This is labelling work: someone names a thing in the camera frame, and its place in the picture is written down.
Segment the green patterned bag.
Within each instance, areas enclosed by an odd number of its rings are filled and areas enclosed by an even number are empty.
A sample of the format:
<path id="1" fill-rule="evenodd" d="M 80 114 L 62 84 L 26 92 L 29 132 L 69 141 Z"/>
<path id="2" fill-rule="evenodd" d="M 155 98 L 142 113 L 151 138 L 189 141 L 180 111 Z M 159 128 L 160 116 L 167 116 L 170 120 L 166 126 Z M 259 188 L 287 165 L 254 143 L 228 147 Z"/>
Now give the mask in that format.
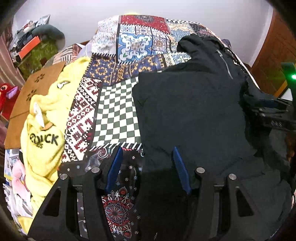
<path id="1" fill-rule="evenodd" d="M 43 68 L 46 62 L 58 52 L 54 40 L 45 40 L 34 47 L 18 64 L 24 79 Z"/>

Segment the brown patterned cloth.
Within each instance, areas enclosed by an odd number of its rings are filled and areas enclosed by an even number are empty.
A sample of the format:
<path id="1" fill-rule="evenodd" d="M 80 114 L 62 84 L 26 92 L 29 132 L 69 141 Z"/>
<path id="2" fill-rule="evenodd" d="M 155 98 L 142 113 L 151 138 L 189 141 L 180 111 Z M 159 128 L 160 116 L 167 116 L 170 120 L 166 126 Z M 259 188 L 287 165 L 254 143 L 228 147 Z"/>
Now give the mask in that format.
<path id="1" fill-rule="evenodd" d="M 28 114 L 30 113 L 31 99 L 35 94 L 46 95 L 49 87 L 54 83 L 65 66 L 59 62 L 50 67 L 45 67 L 29 76 L 15 102 L 11 112 L 6 138 L 5 149 L 19 149 L 21 147 L 21 131 Z"/>

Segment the red plush toy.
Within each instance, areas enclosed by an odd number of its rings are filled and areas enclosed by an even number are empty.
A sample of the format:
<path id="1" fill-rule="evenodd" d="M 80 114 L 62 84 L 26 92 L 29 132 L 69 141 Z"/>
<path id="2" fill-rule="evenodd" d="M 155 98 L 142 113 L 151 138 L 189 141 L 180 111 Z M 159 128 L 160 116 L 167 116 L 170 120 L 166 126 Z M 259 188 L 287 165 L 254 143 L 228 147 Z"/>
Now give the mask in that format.
<path id="1" fill-rule="evenodd" d="M 20 90 L 17 86 L 12 86 L 8 83 L 1 85 L 1 117 L 6 121 L 10 119 L 11 112 L 19 94 Z"/>

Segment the yellow printed garment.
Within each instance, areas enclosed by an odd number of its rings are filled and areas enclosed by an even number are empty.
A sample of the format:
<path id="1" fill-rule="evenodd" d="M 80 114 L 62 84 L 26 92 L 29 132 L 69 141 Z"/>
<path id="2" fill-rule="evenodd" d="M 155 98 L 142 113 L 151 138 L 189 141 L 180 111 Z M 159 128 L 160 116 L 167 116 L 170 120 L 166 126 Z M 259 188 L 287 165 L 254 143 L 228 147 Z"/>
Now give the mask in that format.
<path id="1" fill-rule="evenodd" d="M 31 193 L 32 217 L 18 217 L 25 233 L 46 195 L 58 179 L 62 161 L 64 133 L 74 96 L 90 58 L 81 57 L 64 67 L 47 95 L 35 94 L 21 132 L 25 185 Z"/>

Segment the black zip hoodie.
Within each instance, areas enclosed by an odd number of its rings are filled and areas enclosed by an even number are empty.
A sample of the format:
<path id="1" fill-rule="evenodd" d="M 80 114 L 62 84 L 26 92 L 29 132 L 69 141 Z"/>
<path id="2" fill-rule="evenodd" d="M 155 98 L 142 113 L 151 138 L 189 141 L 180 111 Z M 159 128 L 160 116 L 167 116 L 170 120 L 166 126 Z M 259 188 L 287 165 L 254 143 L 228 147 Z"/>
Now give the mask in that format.
<path id="1" fill-rule="evenodd" d="M 132 90 L 144 146 L 142 240 L 268 240 L 292 207 L 283 136 L 256 119 L 261 92 L 215 37 L 177 45 L 189 61 L 141 73 Z M 182 189 L 177 146 L 195 188 Z"/>

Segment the striped curtain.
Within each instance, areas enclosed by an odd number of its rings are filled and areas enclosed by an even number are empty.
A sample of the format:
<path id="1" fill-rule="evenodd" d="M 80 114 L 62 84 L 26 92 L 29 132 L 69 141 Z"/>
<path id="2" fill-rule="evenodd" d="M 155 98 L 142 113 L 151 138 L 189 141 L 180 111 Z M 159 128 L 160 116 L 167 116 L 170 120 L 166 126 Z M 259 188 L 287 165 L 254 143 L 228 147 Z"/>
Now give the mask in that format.
<path id="1" fill-rule="evenodd" d="M 0 42 L 0 83 L 10 84 L 12 86 L 17 86 L 19 89 L 25 84 L 25 80 L 21 75 L 18 68 L 13 64 L 11 55 L 9 53 L 8 47 L 12 41 L 12 25 L 13 20 L 11 20 L 7 27 L 1 34 Z"/>

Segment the orange box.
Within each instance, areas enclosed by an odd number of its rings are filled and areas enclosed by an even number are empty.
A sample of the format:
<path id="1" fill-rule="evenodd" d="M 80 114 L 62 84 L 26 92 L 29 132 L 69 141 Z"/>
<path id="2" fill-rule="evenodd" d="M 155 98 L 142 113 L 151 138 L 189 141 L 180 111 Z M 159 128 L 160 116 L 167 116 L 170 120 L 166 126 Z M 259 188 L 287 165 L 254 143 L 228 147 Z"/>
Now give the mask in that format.
<path id="1" fill-rule="evenodd" d="M 38 36 L 33 37 L 18 53 L 18 56 L 23 59 L 32 49 L 34 49 L 38 44 L 40 44 L 40 38 Z"/>

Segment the dark grey plush shark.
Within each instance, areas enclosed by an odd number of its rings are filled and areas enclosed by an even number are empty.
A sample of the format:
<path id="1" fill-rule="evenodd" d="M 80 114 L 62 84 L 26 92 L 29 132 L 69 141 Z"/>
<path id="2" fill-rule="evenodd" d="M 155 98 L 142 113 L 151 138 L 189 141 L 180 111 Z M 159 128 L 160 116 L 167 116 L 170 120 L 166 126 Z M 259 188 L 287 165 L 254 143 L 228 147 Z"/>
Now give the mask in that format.
<path id="1" fill-rule="evenodd" d="M 62 50 L 65 47 L 66 41 L 64 33 L 52 25 L 45 24 L 34 28 L 34 30 L 32 30 L 32 36 L 38 36 L 39 38 L 46 36 L 54 40 L 58 50 Z"/>

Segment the patchwork patterned bedspread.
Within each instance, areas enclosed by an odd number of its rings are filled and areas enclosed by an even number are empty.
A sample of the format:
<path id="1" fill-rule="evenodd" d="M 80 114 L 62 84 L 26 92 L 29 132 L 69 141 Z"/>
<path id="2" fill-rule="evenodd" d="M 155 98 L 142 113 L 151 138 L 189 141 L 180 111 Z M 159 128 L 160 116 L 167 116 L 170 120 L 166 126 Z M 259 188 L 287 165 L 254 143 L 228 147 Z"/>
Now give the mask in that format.
<path id="1" fill-rule="evenodd" d="M 75 60 L 90 55 L 65 130 L 61 171 L 76 176 L 110 158 L 121 146 L 123 163 L 115 187 L 103 196 L 114 240 L 135 240 L 138 212 L 135 198 L 144 149 L 132 88 L 142 72 L 162 72 L 189 61 L 177 51 L 182 37 L 214 37 L 201 23 L 150 15 L 112 16 L 98 22 L 92 40 Z"/>

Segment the brown wooden door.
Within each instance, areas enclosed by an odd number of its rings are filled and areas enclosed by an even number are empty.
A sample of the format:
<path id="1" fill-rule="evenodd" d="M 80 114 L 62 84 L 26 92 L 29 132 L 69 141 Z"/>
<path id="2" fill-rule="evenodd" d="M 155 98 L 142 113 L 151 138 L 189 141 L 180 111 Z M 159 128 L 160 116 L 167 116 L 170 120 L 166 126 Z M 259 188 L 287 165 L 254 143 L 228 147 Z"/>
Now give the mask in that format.
<path id="1" fill-rule="evenodd" d="M 295 63 L 295 37 L 280 14 L 273 11 L 266 39 L 251 68 L 251 74 L 263 92 L 275 97 L 287 90 L 282 62 Z"/>

